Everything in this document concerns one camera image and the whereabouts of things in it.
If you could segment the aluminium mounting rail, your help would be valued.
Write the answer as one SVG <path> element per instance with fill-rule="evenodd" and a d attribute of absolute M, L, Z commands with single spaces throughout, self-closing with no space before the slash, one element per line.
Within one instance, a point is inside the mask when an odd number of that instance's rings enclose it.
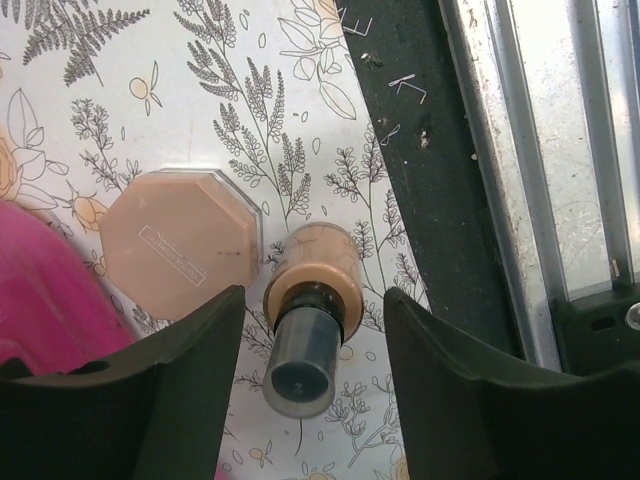
<path fill-rule="evenodd" d="M 639 5 L 342 1 L 433 311 L 539 366 L 639 356 Z"/>

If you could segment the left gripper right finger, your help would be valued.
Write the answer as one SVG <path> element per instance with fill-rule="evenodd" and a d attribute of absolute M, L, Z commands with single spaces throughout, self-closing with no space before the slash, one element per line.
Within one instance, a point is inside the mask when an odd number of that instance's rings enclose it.
<path fill-rule="evenodd" d="M 635 479 L 639 365 L 538 367 L 434 316 L 399 288 L 384 323 L 413 479 Z"/>

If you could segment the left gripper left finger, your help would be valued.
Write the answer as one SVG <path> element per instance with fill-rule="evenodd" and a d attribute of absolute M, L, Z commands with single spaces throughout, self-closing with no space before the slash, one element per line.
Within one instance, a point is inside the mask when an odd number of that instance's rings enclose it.
<path fill-rule="evenodd" d="M 245 291 L 67 373 L 1 364 L 5 479 L 210 479 L 239 354 Z"/>

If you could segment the foundation bottle black cap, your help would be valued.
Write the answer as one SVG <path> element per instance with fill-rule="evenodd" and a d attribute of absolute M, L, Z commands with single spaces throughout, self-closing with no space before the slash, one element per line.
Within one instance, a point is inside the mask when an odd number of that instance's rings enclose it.
<path fill-rule="evenodd" d="M 292 232 L 265 290 L 274 339 L 263 377 L 266 402 L 294 419 L 331 406 L 339 351 L 364 314 L 355 242 L 343 228 L 310 223 Z"/>

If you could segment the octagonal beige powder compact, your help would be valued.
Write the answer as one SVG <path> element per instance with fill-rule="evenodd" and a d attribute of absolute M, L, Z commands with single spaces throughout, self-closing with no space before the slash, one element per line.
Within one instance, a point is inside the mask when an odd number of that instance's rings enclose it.
<path fill-rule="evenodd" d="M 172 321 L 230 285 L 250 287 L 263 256 L 260 209 L 219 169 L 140 175 L 108 208 L 99 234 L 110 282 Z"/>

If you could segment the pink and teal suitcase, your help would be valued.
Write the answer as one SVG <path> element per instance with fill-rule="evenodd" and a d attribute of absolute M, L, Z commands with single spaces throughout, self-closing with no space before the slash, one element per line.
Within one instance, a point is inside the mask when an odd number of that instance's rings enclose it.
<path fill-rule="evenodd" d="M 34 375 L 69 372 L 136 341 L 72 246 L 1 203 L 1 360 Z"/>

